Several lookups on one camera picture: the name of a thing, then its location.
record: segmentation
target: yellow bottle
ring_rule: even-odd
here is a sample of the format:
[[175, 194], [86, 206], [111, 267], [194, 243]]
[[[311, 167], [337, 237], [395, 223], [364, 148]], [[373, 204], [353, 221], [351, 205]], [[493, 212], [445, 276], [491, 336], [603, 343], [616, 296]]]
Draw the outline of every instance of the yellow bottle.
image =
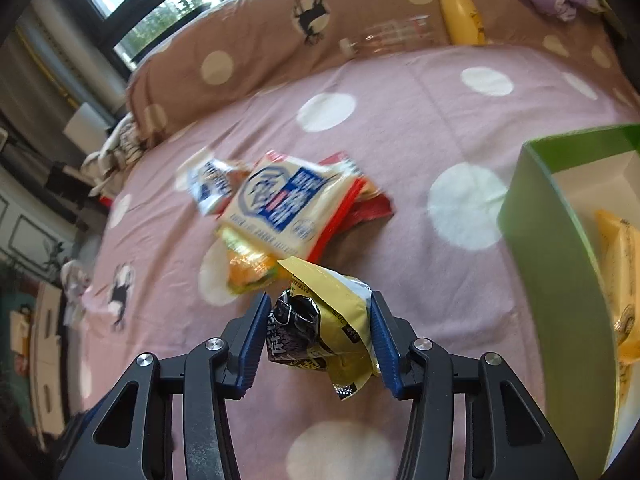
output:
[[482, 18], [471, 0], [440, 0], [449, 39], [456, 45], [484, 45]]

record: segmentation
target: blue and white package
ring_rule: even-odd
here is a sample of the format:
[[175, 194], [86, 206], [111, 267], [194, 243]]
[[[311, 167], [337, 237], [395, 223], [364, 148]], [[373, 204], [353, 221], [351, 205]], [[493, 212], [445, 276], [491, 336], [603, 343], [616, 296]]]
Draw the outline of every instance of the blue and white package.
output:
[[241, 162], [207, 158], [188, 170], [189, 191], [203, 215], [220, 214], [248, 175]]
[[316, 261], [364, 185], [344, 164], [313, 164], [267, 153], [220, 217], [275, 258]]

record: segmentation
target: yellow snack bag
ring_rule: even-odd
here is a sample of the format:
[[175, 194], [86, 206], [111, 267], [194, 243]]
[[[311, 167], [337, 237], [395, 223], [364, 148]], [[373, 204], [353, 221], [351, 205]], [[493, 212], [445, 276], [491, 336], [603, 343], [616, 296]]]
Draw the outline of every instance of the yellow snack bag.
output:
[[618, 357], [624, 365], [640, 359], [640, 232], [603, 209], [596, 211], [602, 240], [600, 269], [606, 286]]
[[367, 311], [370, 288], [299, 258], [279, 264], [291, 275], [291, 287], [268, 318], [269, 360], [325, 370], [338, 396], [351, 397], [377, 368]]

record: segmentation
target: bed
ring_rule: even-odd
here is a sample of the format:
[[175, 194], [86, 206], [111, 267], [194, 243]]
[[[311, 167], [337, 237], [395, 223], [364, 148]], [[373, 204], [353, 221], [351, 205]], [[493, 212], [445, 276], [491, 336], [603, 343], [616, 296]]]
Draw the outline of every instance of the bed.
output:
[[[312, 161], [348, 152], [396, 214], [338, 235], [321, 264], [382, 291], [449, 352], [499, 352], [544, 406], [535, 328], [495, 219], [524, 140], [638, 122], [640, 98], [599, 17], [563, 23], [524, 0], [474, 2], [482, 48], [448, 45], [437, 0], [227, 0], [147, 57], [127, 103], [148, 149], [113, 203], [82, 298], [86, 408], [141, 352], [188, 352], [248, 306], [251, 295], [226, 290], [216, 219], [200, 215], [178, 170], [203, 148], [249, 162], [268, 150]], [[315, 9], [311, 39], [298, 4]], [[338, 47], [418, 14], [433, 25], [429, 48], [347, 61]], [[266, 356], [245, 399], [228, 404], [245, 479], [393, 478], [409, 411], [379, 380], [340, 401], [326, 375]], [[452, 478], [462, 477], [463, 411], [456, 404]], [[568, 452], [595, 478], [580, 470], [589, 450]]]

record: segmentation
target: metal screw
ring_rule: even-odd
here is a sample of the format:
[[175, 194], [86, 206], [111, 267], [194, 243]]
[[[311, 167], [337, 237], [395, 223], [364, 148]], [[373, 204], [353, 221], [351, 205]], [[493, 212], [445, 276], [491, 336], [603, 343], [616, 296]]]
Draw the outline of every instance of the metal screw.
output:
[[484, 356], [484, 360], [491, 366], [497, 366], [502, 362], [502, 358], [495, 352], [489, 352]]
[[431, 342], [431, 339], [419, 337], [414, 341], [414, 346], [418, 350], [431, 350], [433, 348], [433, 343]]
[[136, 358], [136, 364], [138, 366], [149, 366], [154, 361], [154, 357], [151, 354], [140, 354]]
[[225, 342], [222, 341], [219, 337], [212, 337], [206, 343], [207, 350], [220, 350], [225, 345]]

